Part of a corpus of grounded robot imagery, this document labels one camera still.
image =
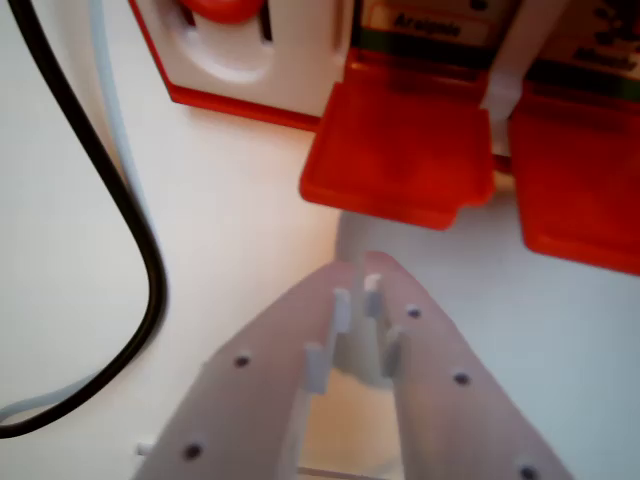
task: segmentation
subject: cable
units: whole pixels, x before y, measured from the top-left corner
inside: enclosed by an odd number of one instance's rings
[[[118,159],[123,171],[123,179],[126,182],[131,195],[145,214],[151,224],[149,209],[144,200],[144,192],[140,184],[138,173],[131,153],[131,147],[127,138],[127,131],[120,111],[120,102],[113,78],[111,60],[109,58],[109,45],[107,40],[106,23],[104,19],[102,0],[90,0],[89,15],[91,23],[91,40],[100,81],[102,100],[109,121],[109,129],[116,144]],[[7,419],[20,413],[44,408],[56,404],[69,397],[76,390],[91,380],[96,373],[92,373],[62,388],[35,397],[13,402],[0,408],[0,425]]]
[[[149,299],[139,327],[124,348],[105,368],[88,381],[83,379],[74,385],[65,387],[75,387],[86,381],[74,393],[44,412],[18,423],[0,426],[0,438],[18,437],[49,425],[80,407],[102,390],[140,353],[147,341],[153,336],[161,323],[167,298],[167,281],[162,258],[142,207],[118,175],[107,151],[60,69],[33,4],[30,0],[9,0],[9,6],[40,73],[134,237],[147,270]]]

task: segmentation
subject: orange lid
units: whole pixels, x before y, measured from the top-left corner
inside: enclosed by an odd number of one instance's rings
[[[212,22],[236,24],[255,17],[265,0],[180,0],[198,15]]]
[[[477,95],[421,73],[351,68],[311,147],[303,198],[435,229],[488,201],[493,157]]]
[[[640,116],[525,92],[510,145],[529,248],[640,274]]]

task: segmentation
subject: white plastic part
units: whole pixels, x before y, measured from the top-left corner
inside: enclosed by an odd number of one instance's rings
[[[146,457],[153,450],[153,442],[138,442],[136,444],[136,455]]]
[[[524,0],[489,71],[481,108],[489,111],[493,153],[510,155],[507,121],[522,96],[522,81],[569,0]]]
[[[359,273],[326,265],[225,344],[136,478],[293,478],[309,396],[326,385]],[[363,317],[378,334],[367,358],[393,384],[405,478],[572,478],[417,280],[381,253],[366,255],[362,273]]]
[[[223,25],[178,0],[138,0],[144,23],[175,85],[309,115],[322,115],[343,76],[353,0],[269,0],[272,42],[257,18]]]

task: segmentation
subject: green stripe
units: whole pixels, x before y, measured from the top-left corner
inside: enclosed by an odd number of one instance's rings
[[[360,48],[388,53],[398,57],[412,57],[432,62],[448,63],[467,68],[486,70],[491,66],[495,49],[472,47],[457,43],[438,42],[394,32],[380,32],[363,28],[356,40]]]
[[[533,64],[527,79],[559,87],[585,90],[613,98],[640,102],[640,81],[550,60]]]

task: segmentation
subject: black cable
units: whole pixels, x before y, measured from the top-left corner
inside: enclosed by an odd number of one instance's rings
[[[111,194],[111,198],[116,203],[136,241],[149,279],[149,300],[140,326],[124,348],[104,369],[82,388],[44,412],[21,422],[0,426],[0,438],[18,437],[49,425],[72,412],[102,390],[136,357],[153,336],[156,327],[162,320],[167,299],[166,274],[151,228],[138,203],[129,193],[113,166],[109,154],[60,69],[33,4],[30,0],[9,0],[9,6],[40,73],[85,152],[89,155],[91,163]]]

